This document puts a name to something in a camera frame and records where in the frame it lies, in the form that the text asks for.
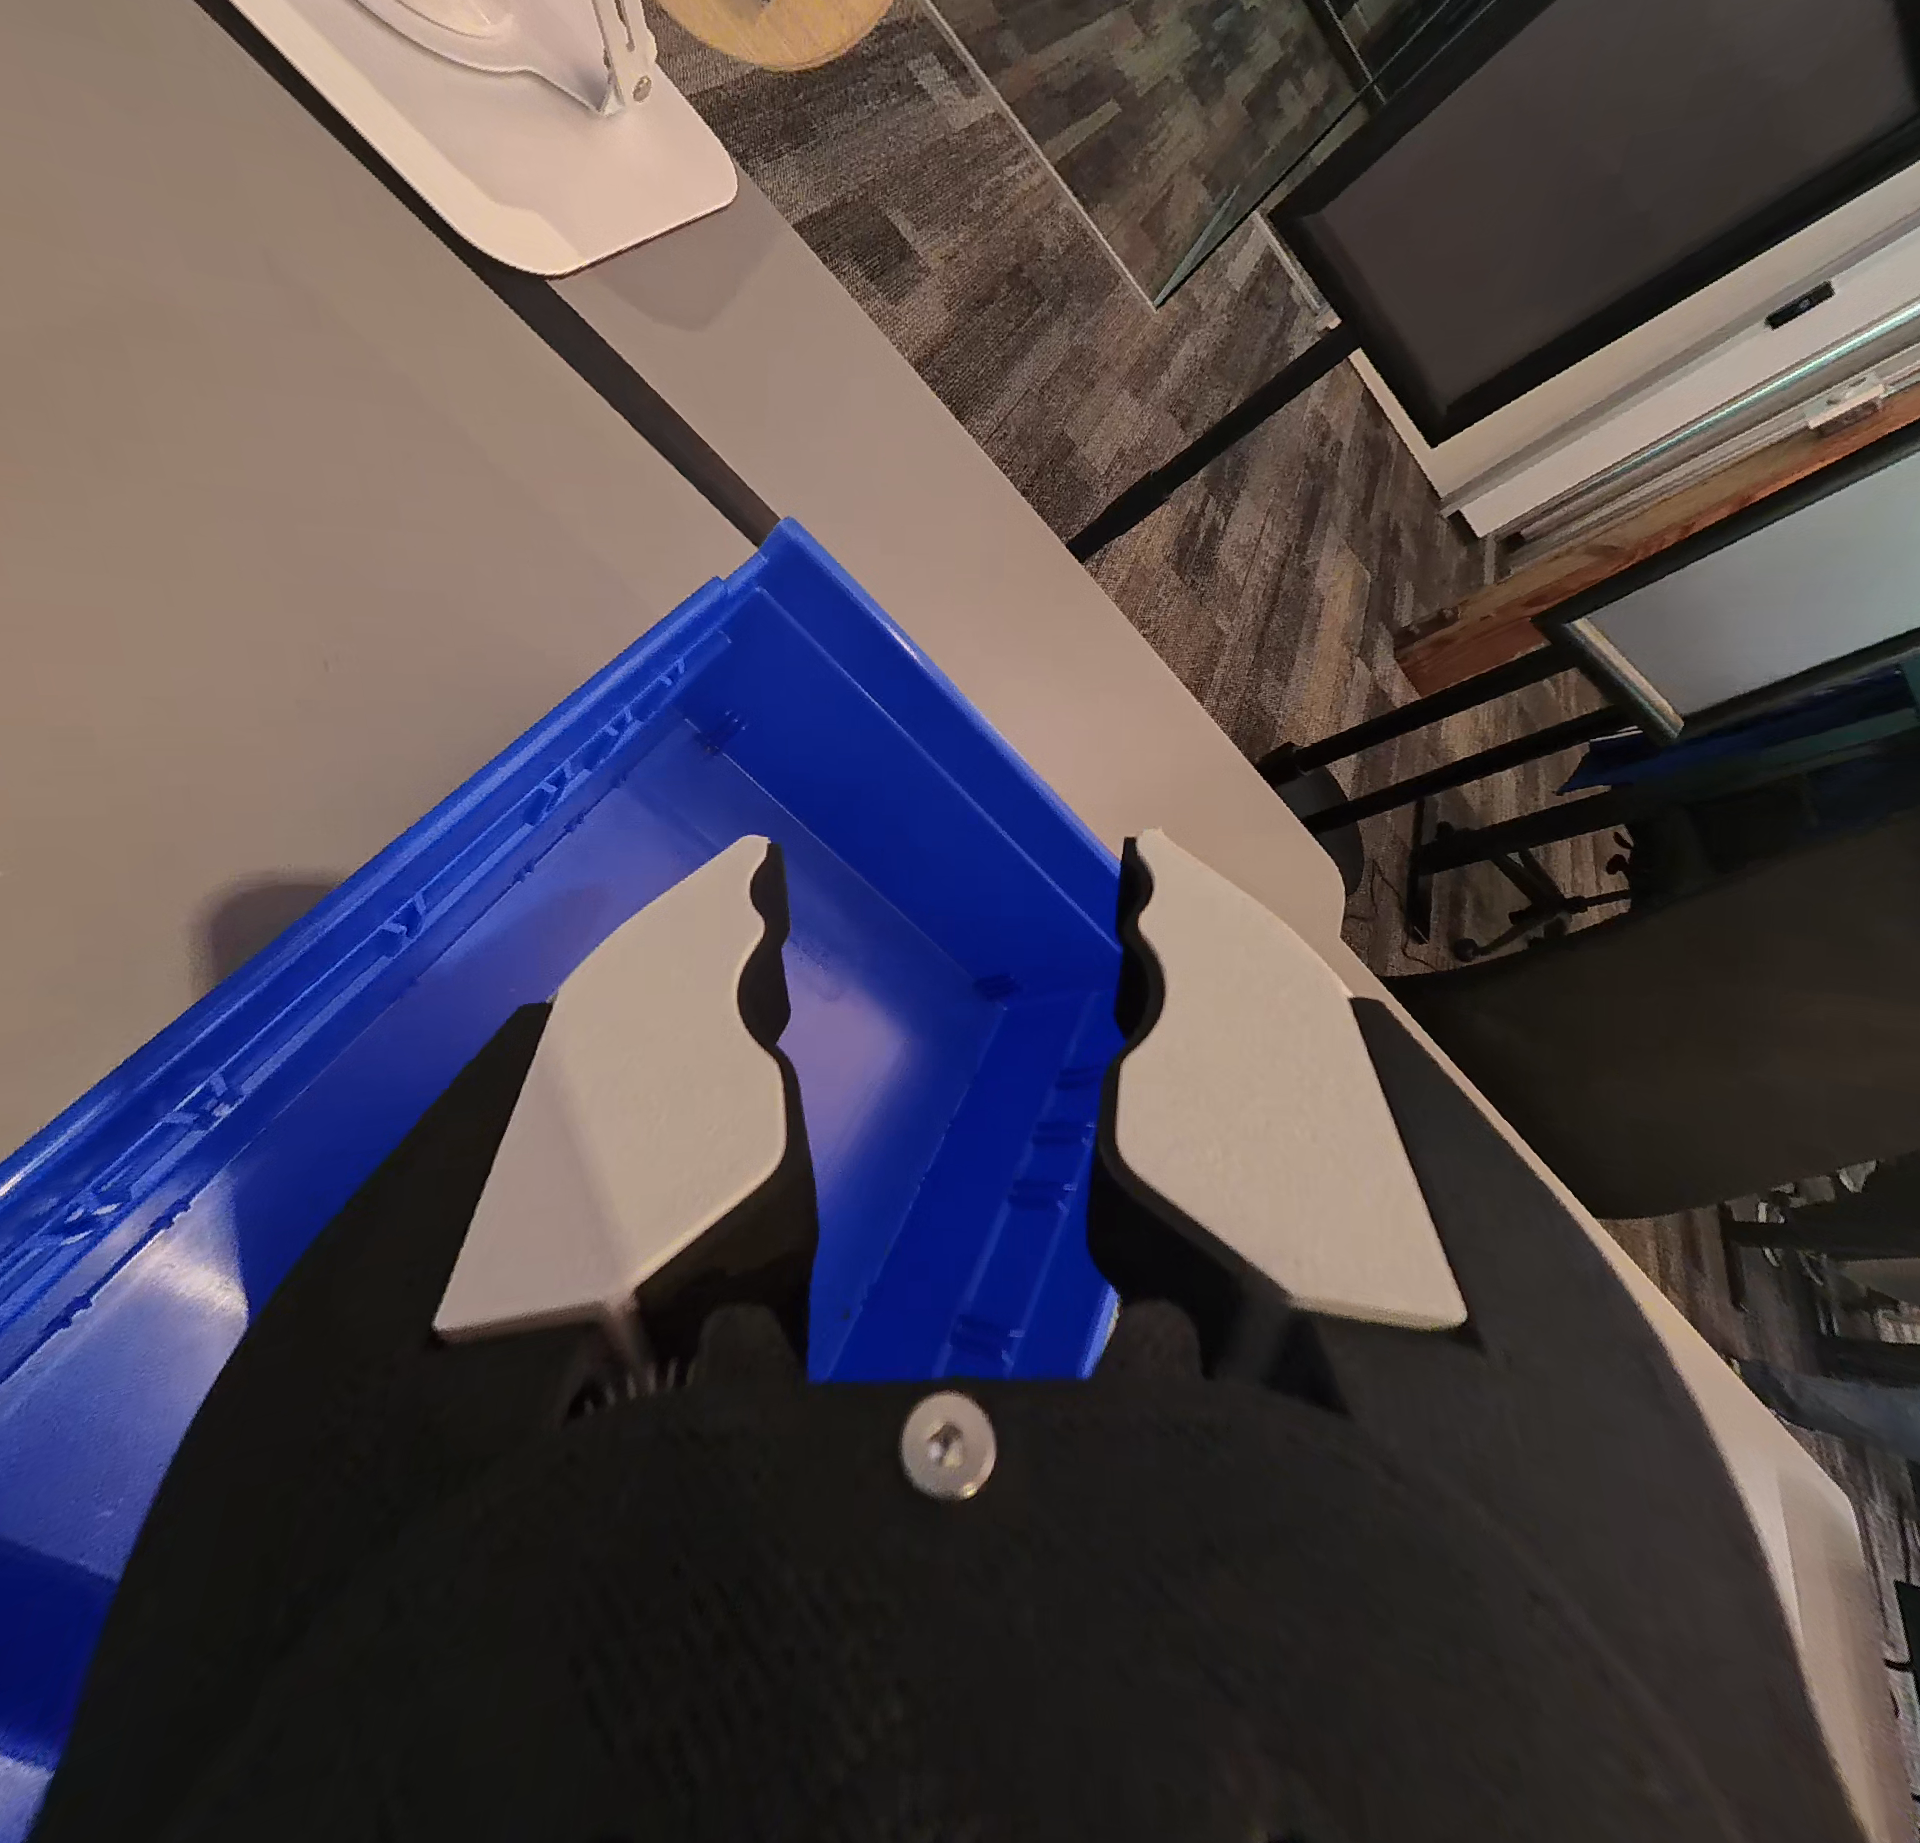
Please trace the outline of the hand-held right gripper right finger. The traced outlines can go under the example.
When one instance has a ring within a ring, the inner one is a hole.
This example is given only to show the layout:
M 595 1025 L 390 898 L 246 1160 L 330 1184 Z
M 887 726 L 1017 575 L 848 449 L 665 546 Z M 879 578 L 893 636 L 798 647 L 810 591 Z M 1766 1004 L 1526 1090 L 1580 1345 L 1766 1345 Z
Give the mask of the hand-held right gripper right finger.
M 1164 830 L 1121 856 L 1121 1052 L 1107 1070 L 1093 1262 L 1206 1334 L 1248 1297 L 1382 1330 L 1469 1305 L 1363 1035 L 1289 923 Z

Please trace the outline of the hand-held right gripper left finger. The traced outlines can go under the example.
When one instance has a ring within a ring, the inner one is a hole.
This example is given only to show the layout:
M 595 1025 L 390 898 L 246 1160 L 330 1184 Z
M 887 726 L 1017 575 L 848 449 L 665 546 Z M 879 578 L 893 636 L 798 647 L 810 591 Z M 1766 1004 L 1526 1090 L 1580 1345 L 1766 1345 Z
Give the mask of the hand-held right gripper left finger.
M 741 835 L 615 925 L 545 1008 L 434 1331 L 807 1339 L 818 1181 L 783 1052 L 784 865 Z

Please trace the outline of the blue plastic bin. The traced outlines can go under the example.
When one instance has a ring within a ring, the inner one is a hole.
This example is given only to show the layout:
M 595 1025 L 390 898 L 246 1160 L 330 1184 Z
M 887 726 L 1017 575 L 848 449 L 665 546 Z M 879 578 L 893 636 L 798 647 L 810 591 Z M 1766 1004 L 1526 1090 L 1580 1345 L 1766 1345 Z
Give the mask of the blue plastic bin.
M 618 923 L 783 849 L 810 1377 L 1085 1377 L 1117 862 L 800 525 L 564 697 L 4 1160 L 4 1839 L 252 1309 Z

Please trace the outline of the black office chair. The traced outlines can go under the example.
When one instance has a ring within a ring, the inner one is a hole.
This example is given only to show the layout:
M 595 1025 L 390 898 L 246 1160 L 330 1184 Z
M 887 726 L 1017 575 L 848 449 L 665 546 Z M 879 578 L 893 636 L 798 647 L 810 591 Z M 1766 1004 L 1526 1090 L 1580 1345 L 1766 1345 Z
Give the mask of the black office chair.
M 1598 1219 L 1917 1152 L 1917 811 L 1388 991 Z

